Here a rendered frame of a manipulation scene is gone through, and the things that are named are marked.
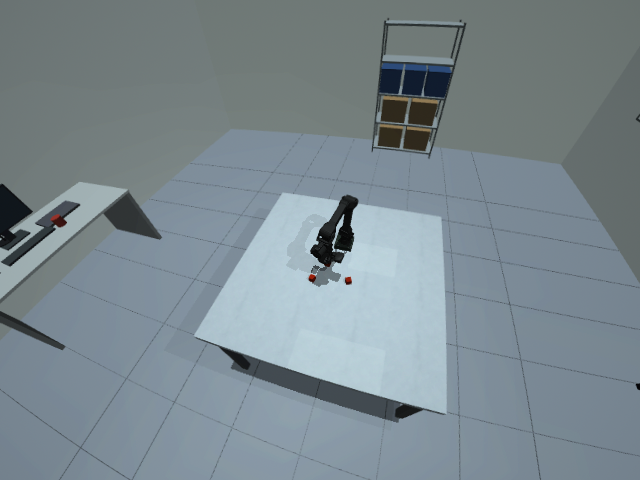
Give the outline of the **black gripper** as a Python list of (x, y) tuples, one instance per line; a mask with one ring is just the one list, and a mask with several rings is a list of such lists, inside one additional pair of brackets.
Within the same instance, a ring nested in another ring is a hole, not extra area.
[[(310, 253), (311, 253), (311, 254), (312, 254), (313, 249), (314, 249), (316, 246), (317, 246), (317, 244), (314, 244), (314, 245), (313, 245), (313, 247), (311, 248), (311, 250), (310, 250)], [(331, 253), (331, 256), (332, 256), (332, 257), (331, 257), (331, 262), (334, 262), (334, 261), (335, 261), (335, 262), (337, 262), (337, 263), (341, 263), (341, 262), (342, 262), (342, 260), (343, 260), (343, 258), (344, 258), (344, 256), (345, 256), (345, 254), (344, 254), (344, 253), (342, 253), (342, 252), (332, 252), (332, 251), (333, 251), (333, 248), (331, 247), (331, 248), (327, 249), (327, 251), (325, 252), (325, 253), (327, 253), (327, 252), (330, 252), (330, 253)], [(331, 262), (330, 262), (330, 264), (331, 264)]]

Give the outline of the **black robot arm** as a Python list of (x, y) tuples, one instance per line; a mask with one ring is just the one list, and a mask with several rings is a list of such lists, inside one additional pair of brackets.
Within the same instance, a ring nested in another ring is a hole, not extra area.
[[(355, 207), (358, 205), (358, 198), (351, 195), (342, 196), (337, 209), (332, 215), (329, 222), (325, 223), (320, 228), (316, 241), (317, 246), (313, 249), (312, 255), (318, 258), (318, 261), (322, 264), (330, 264), (331, 253), (327, 252), (327, 249), (332, 247), (332, 242), (335, 238), (336, 226), (344, 215), (343, 225), (339, 229), (339, 235), (342, 236), (339, 243), (349, 246), (351, 239), (353, 239), (354, 233), (351, 228), (352, 214)], [(322, 238), (320, 238), (320, 236)]]

